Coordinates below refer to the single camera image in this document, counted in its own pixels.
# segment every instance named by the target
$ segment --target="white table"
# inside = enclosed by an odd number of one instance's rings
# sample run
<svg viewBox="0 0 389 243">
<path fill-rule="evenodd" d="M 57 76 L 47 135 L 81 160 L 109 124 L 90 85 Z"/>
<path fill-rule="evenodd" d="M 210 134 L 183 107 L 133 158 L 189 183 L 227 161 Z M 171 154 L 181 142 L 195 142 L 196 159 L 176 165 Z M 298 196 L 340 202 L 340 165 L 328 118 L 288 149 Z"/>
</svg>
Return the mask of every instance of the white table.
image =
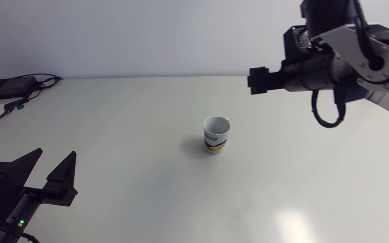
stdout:
<svg viewBox="0 0 389 243">
<path fill-rule="evenodd" d="M 389 242 L 389 112 L 355 101 L 326 129 L 310 95 L 251 96 L 245 77 L 64 80 L 0 120 L 0 161 L 42 148 L 26 183 L 41 188 L 77 152 L 74 202 L 25 230 L 42 243 Z M 202 144 L 212 115 L 232 124 L 219 155 Z"/>
</svg>

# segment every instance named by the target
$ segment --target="white wall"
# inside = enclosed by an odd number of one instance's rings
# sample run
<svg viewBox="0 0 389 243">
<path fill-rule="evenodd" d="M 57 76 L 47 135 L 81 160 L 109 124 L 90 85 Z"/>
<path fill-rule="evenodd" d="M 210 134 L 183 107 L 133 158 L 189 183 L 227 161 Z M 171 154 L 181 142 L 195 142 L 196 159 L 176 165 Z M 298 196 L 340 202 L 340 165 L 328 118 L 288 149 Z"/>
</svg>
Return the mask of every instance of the white wall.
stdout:
<svg viewBox="0 0 389 243">
<path fill-rule="evenodd" d="M 301 0 L 0 0 L 0 78 L 245 75 L 280 67 Z"/>
</svg>

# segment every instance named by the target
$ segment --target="cable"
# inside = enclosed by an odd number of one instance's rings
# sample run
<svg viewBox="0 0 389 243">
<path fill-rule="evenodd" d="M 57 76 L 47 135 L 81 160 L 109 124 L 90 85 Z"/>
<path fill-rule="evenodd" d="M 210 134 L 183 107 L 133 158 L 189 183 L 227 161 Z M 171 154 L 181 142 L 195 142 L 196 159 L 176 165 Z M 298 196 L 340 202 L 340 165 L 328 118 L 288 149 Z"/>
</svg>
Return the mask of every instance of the cable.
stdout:
<svg viewBox="0 0 389 243">
<path fill-rule="evenodd" d="M 44 85 L 42 85 L 42 88 L 40 89 L 40 91 L 38 92 L 38 94 L 36 94 L 35 96 L 33 97 L 30 97 L 29 100 L 32 100 L 33 98 L 36 98 L 43 90 L 44 90 Z"/>
<path fill-rule="evenodd" d="M 37 74 L 26 74 L 26 75 L 20 75 L 20 76 L 17 76 L 17 77 L 12 77 L 12 78 L 9 78 L 9 79 L 15 79 L 15 78 L 20 78 L 20 77 L 26 77 L 26 76 L 33 76 L 33 75 L 50 75 L 52 76 L 51 78 L 48 78 L 46 79 L 45 81 L 42 81 L 42 82 L 39 82 L 37 86 L 35 86 L 34 88 L 31 89 L 31 91 L 26 95 L 24 96 L 22 99 L 20 99 L 17 103 L 15 103 L 12 107 L 10 107 L 9 109 L 7 109 L 3 114 L 0 115 L 0 119 L 2 117 L 4 117 L 5 115 L 8 115 L 9 113 L 11 113 L 13 111 L 13 109 L 16 107 L 16 106 L 19 106 L 20 104 L 23 104 L 25 102 L 26 99 L 29 99 L 29 96 L 34 92 L 34 91 L 40 91 L 37 95 L 35 95 L 34 97 L 32 98 L 36 98 L 44 89 L 49 89 L 49 88 L 52 88 L 54 85 L 56 85 L 56 83 L 58 83 L 60 80 L 62 80 L 63 78 L 62 77 L 58 77 L 54 74 L 46 74 L 46 73 L 37 73 Z M 48 85 L 48 86 L 45 86 L 44 83 L 46 82 L 49 82 L 51 80 L 55 80 L 51 85 Z"/>
<path fill-rule="evenodd" d="M 370 94 L 369 98 L 367 98 L 367 99 L 370 100 L 374 94 L 375 94 L 375 92 L 373 91 L 372 94 Z"/>
<path fill-rule="evenodd" d="M 335 128 L 344 120 L 344 115 L 346 114 L 346 104 L 338 104 L 337 105 L 337 110 L 338 110 L 337 121 L 335 123 L 328 123 L 325 120 L 323 120 L 318 113 L 318 109 L 317 109 L 318 94 L 319 94 L 319 90 L 313 91 L 313 94 L 312 94 L 312 112 L 315 115 L 315 118 L 319 122 L 320 125 L 322 125 L 325 128 L 328 128 L 328 129 Z"/>
<path fill-rule="evenodd" d="M 32 241 L 32 243 L 40 243 L 37 238 L 27 233 L 22 233 L 21 237 L 26 238 L 28 241 Z"/>
<path fill-rule="evenodd" d="M 383 67 L 385 61 L 375 52 L 375 48 L 370 40 L 370 27 L 364 18 L 363 9 L 361 8 L 361 4 L 358 0 L 354 0 L 354 7 L 357 13 L 354 21 L 358 37 L 358 45 L 360 46 L 364 57 L 369 60 L 370 68 L 377 71 Z"/>
</svg>

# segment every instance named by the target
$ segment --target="white paper cup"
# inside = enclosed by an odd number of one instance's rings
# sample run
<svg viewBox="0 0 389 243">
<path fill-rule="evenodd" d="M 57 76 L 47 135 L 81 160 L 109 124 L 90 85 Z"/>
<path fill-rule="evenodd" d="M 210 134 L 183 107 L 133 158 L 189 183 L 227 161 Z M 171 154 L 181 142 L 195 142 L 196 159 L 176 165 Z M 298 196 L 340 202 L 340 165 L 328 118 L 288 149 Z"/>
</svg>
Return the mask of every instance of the white paper cup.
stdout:
<svg viewBox="0 0 389 243">
<path fill-rule="evenodd" d="M 213 116 L 204 121 L 205 149 L 211 154 L 220 154 L 227 141 L 230 129 L 228 119 Z"/>
</svg>

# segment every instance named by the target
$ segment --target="black box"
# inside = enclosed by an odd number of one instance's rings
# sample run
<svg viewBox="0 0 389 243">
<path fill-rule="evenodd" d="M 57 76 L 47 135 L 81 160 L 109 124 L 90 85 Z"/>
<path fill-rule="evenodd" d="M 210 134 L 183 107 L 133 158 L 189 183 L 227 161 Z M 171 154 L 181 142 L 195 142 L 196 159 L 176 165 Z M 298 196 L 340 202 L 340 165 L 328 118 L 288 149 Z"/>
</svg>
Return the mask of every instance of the black box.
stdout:
<svg viewBox="0 0 389 243">
<path fill-rule="evenodd" d="M 0 79 L 0 100 L 25 97 L 37 84 L 34 76 Z"/>
</svg>

